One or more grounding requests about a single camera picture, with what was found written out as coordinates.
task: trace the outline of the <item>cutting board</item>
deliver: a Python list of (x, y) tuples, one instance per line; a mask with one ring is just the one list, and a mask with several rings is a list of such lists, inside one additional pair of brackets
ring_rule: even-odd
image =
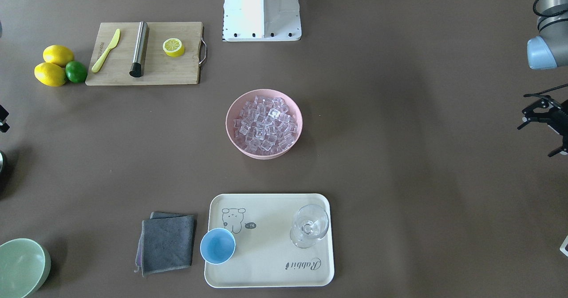
[[(169, 22), (148, 23), (148, 47), (144, 75), (139, 78), (130, 76), (138, 25), (140, 23), (101, 23), (89, 73), (85, 83), (89, 86), (125, 86), (125, 85), (185, 85), (199, 83), (199, 51), (203, 35), (203, 23)], [(108, 53), (101, 70), (91, 72), (91, 68), (101, 57), (116, 29), (120, 29), (118, 45)], [(185, 53), (180, 57), (169, 57), (162, 45), (169, 38), (180, 39)]]

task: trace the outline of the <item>knife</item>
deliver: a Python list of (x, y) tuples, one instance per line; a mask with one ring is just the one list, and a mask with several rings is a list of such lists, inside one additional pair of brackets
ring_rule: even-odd
[(103, 52), (103, 55), (101, 55), (101, 57), (99, 57), (97, 62), (93, 65), (93, 68), (91, 68), (91, 71), (93, 71), (93, 73), (96, 73), (96, 72), (101, 70), (101, 67), (103, 66), (103, 63), (105, 63), (105, 59), (106, 59), (108, 53), (110, 52), (111, 49), (116, 47), (119, 39), (120, 39), (120, 29), (117, 28), (116, 31), (114, 32), (114, 36), (112, 37), (112, 40), (110, 41), (110, 43), (108, 43), (107, 48)]

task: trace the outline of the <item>cloth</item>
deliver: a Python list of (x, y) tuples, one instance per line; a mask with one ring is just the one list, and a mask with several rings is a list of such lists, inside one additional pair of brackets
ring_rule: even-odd
[(193, 215), (154, 211), (142, 221), (136, 266), (142, 276), (187, 268), (193, 259)]

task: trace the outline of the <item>white tray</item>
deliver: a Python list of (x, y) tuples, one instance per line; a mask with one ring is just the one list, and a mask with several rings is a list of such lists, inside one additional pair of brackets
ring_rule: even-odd
[[(311, 203), (325, 208), (329, 230), (316, 245), (299, 249), (290, 241), (292, 219)], [(333, 279), (331, 212), (323, 195), (221, 194), (209, 208), (209, 230), (217, 227), (232, 231), (237, 247), (223, 264), (205, 262), (213, 288), (325, 286)]]

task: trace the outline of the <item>black cable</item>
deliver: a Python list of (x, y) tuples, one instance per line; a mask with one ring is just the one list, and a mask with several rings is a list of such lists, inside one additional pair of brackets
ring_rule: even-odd
[(565, 83), (564, 85), (560, 85), (560, 86), (553, 87), (553, 88), (551, 88), (551, 89), (543, 90), (543, 91), (541, 91), (540, 93), (537, 93), (537, 95), (544, 94), (544, 93), (548, 93), (549, 91), (553, 91), (553, 90), (556, 90), (556, 89), (564, 88), (564, 87), (566, 87), (566, 86), (568, 86), (568, 83)]
[(540, 0), (535, 0), (534, 3), (533, 3), (533, 13), (535, 13), (537, 16), (540, 16), (540, 17), (555, 17), (555, 16), (562, 15), (563, 13), (568, 12), (568, 9), (564, 9), (563, 11), (555, 12), (552, 15), (545, 15), (545, 14), (540, 13), (536, 10), (536, 4), (538, 3), (538, 1), (540, 1)]

